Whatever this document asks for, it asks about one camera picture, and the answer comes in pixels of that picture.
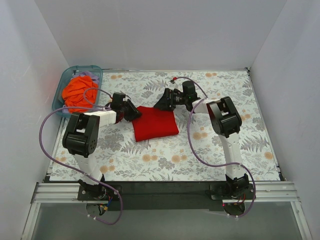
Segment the red t shirt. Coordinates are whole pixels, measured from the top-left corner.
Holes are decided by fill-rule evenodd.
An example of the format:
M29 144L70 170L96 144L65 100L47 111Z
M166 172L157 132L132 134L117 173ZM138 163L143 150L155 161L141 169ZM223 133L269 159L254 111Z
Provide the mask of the red t shirt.
M179 129L172 111L162 111L154 107L139 106L142 115L132 121L136 142L175 136Z

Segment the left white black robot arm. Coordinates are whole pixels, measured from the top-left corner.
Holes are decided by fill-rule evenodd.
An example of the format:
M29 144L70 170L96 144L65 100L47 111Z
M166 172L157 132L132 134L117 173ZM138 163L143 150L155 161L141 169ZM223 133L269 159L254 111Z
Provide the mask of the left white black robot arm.
M79 169L84 173L84 179L78 183L84 191L94 199L102 199L107 194L105 186L93 181L104 180L94 151L98 145L98 136L103 127L117 124L121 120L131 122L142 116L130 99L126 100L124 93L116 92L112 101L100 110L93 112L74 112L67 124L62 145L75 158Z

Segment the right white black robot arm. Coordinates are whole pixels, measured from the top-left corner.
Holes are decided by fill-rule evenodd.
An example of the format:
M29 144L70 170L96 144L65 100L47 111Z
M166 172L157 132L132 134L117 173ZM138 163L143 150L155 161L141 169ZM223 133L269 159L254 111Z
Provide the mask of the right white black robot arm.
M206 94L204 95L205 98L200 98L196 92L196 87L200 85L188 77L184 79L186 81L182 83L182 91L176 88L166 88L154 108L161 111L173 111L176 106L184 105L189 111L187 137L193 155L199 162L208 167L225 167L226 193L223 192L223 195L232 197L244 196L245 191L250 186L249 177L251 173L242 164L243 159L239 144L242 119L232 99L227 96L217 100L210 100ZM209 164L197 155L191 142L190 133L193 114L207 114L209 116L211 126L222 143L225 157L224 164Z

